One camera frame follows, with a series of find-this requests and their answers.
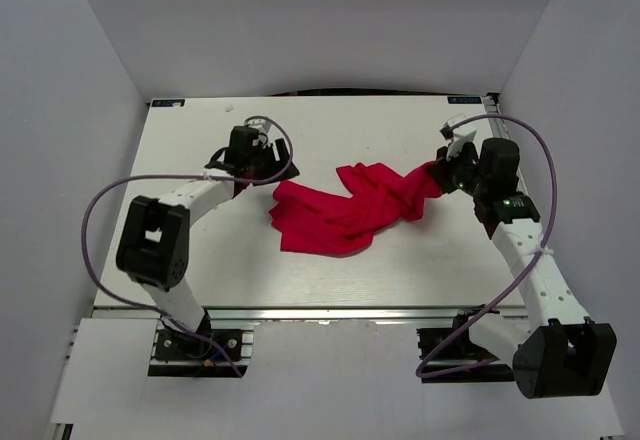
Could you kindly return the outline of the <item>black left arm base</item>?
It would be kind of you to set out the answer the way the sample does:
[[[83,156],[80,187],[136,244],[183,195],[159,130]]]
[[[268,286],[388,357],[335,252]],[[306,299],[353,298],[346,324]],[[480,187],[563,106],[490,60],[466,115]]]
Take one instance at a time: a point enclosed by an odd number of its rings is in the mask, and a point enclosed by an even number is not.
[[[213,340],[226,352],[232,363],[244,375],[253,347],[253,331],[214,329]],[[220,351],[193,338],[179,338],[169,329],[159,328],[154,338],[149,377],[166,378],[238,378]]]

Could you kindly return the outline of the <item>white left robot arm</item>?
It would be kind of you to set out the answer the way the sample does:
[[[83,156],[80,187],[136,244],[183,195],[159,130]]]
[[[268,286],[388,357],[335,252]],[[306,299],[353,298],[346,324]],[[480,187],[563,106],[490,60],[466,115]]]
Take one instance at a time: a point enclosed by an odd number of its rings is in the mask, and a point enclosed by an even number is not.
[[[199,359],[211,347],[206,309],[196,300],[186,272],[191,228],[250,186],[270,185],[299,175],[287,134],[269,139],[274,124],[254,116],[230,132],[228,144],[204,165],[204,172],[159,197],[139,195],[128,208],[116,251],[116,266],[139,284],[161,315],[179,332],[177,347]]]

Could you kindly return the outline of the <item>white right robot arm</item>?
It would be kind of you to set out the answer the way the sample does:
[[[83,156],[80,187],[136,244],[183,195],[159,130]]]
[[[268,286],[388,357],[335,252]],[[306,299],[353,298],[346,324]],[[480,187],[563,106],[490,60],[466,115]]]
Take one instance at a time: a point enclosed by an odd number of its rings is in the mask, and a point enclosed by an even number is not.
[[[569,287],[546,243],[551,231],[540,223],[530,197],[519,191],[518,145],[489,138],[480,147],[454,140],[441,147],[429,174],[445,193],[460,190],[502,255],[514,279],[489,303],[459,314],[452,332],[424,356],[421,379],[457,373],[430,370],[428,363],[447,347],[472,359],[486,351],[507,365],[529,399],[586,397],[601,393],[617,345],[608,323],[592,319]]]

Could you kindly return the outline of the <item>red t shirt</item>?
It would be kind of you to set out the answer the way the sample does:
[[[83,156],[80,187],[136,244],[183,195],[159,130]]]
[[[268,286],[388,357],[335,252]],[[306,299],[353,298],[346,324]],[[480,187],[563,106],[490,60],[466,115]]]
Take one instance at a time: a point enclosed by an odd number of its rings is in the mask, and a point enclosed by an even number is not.
[[[344,257],[368,248],[374,236],[399,220],[423,218],[425,202],[442,195],[428,173],[429,162],[401,175],[383,163],[341,166],[336,173],[348,197],[292,182],[273,192],[271,225],[280,249]]]

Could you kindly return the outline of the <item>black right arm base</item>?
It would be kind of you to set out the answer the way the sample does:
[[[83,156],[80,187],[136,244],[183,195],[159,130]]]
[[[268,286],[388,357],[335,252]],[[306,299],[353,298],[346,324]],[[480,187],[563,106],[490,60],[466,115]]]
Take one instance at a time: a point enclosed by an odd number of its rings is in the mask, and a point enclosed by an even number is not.
[[[442,343],[458,327],[480,311],[480,307],[465,308],[458,311],[449,327],[425,327],[417,330],[419,358],[424,357]],[[470,365],[490,359],[492,355],[484,348],[473,344],[469,339],[469,332],[464,332],[452,344],[440,351],[423,369],[424,373],[434,373],[440,370],[454,369],[466,366],[466,369],[421,378],[427,383],[512,383],[513,372],[504,363],[494,360],[491,364],[469,369]]]

